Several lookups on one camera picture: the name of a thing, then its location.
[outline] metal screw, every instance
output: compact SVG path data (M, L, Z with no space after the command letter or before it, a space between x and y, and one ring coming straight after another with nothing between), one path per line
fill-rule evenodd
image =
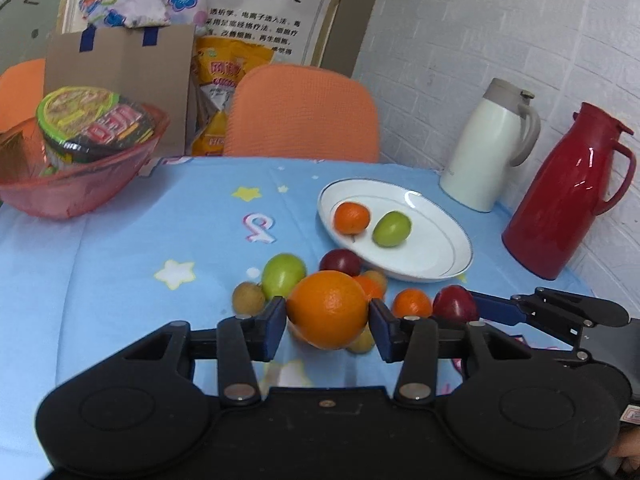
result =
M400 386L400 395L407 399L426 399L431 395L431 388L422 383L407 383Z
M247 400L255 395L255 388L250 384L236 383L225 388L225 397L231 400Z

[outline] instant noodle cup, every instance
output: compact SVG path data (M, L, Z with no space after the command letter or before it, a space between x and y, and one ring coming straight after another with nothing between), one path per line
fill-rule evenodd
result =
M36 118L49 162L58 170L116 155L154 132L153 119L140 104L88 86L48 94Z

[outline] yellow snack bag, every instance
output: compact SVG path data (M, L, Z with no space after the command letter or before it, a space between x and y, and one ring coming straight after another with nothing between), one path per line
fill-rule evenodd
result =
M191 143L191 155L222 155L226 117L236 86L249 70L271 62L273 50L240 40L204 36L196 40L194 68L214 113Z

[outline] thermos lid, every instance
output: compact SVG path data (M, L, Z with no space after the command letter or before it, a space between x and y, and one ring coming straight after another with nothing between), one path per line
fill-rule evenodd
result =
M504 79L495 77L482 97L516 115L520 115L518 104L528 105L535 95L529 90L523 90Z

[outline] white plate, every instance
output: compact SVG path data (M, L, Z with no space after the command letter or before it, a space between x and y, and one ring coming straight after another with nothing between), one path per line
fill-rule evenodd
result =
M342 202L357 202L371 211L366 231L356 237L334 229L334 213ZM372 239L378 221L390 211L407 215L411 234L398 247L383 248ZM331 238L371 267L406 282L440 282L465 272L473 260L471 241L460 224L431 200L403 187L350 178L326 186L318 197L318 214Z

